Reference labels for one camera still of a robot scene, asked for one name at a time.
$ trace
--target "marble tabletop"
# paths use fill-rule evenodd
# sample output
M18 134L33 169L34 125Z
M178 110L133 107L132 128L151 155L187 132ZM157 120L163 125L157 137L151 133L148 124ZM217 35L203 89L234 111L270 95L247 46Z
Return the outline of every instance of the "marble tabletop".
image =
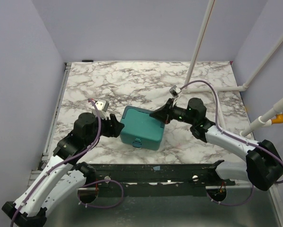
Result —
M108 112L120 120L126 106L131 105L154 110L165 104L173 85L182 86L189 62L74 62L71 65L66 90L57 118L57 125L49 147L52 155L57 142L72 129L81 113L90 112L88 98L103 99L110 103ZM231 65L226 62L197 62L191 78L204 79L213 86L236 86ZM206 85L196 83L185 89L177 102L186 107L192 97L201 98L207 107L206 116L214 121L215 104L210 92L192 93L193 87ZM219 92L221 109L227 130L239 133L249 120L239 92ZM172 121L166 125L163 140L157 151L137 149L123 144L118 138L101 137L96 148L80 161L107 164L183 164L213 163L224 159L240 162L241 159L221 147L195 139L188 124Z

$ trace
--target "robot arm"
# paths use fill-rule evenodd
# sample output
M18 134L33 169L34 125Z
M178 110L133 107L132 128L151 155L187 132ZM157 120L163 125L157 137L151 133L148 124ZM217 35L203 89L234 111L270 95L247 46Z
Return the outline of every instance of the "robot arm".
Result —
M271 142L248 140L223 130L206 118L206 107L201 99L191 98L187 108L184 109L175 104L178 92L175 92L173 96L174 98L170 98L164 106L153 111L150 116L166 124L171 120L189 123L192 125L190 131L195 138L205 143L218 145L246 162L243 165L221 163L216 168L220 178L243 180L247 175L253 185L267 191L283 175L283 166L275 159L276 157L281 160L280 156ZM260 147L275 157L263 152Z
M108 103L95 103L101 117L101 133L106 137L118 137L124 125L115 115L106 117ZM99 123L93 113L82 113L74 123L73 130L58 142L53 156L34 183L14 202L6 202L2 210L21 227L42 227L46 217L70 193L89 182L96 181L95 170L87 163L77 161L81 157L66 161L84 152L95 140Z

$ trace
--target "gray wall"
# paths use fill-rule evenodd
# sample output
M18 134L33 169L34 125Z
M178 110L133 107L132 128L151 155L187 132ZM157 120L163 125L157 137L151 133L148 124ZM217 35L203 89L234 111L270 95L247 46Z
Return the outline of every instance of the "gray wall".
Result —
M0 209L40 160L64 68L32 2L0 0Z
M269 0L233 62L233 71L242 85L283 33L283 0ZM283 97L283 45L242 93L251 121L272 108ZM257 140L274 143L283 160L283 124L254 132ZM283 184L279 186L283 200Z
M32 0L64 61L190 61L208 0ZM266 0L217 0L200 61L231 61Z

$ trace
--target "gray floor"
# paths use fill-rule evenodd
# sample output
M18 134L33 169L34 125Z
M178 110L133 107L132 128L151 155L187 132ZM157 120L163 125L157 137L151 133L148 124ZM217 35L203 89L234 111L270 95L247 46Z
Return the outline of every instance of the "gray floor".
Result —
M249 188L230 189L226 202L240 202ZM117 198L97 199L108 205ZM248 204L224 207L207 197L126 198L113 209L78 206L76 194L64 200L48 217L45 227L279 227L270 192L255 191Z

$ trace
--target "teal box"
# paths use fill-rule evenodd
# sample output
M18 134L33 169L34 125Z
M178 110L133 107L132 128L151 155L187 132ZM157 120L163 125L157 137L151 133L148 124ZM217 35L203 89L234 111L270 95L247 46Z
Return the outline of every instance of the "teal box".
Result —
M124 128L120 133L123 143L135 148L158 150L164 132L164 123L150 117L152 111L127 106L123 112L121 123Z

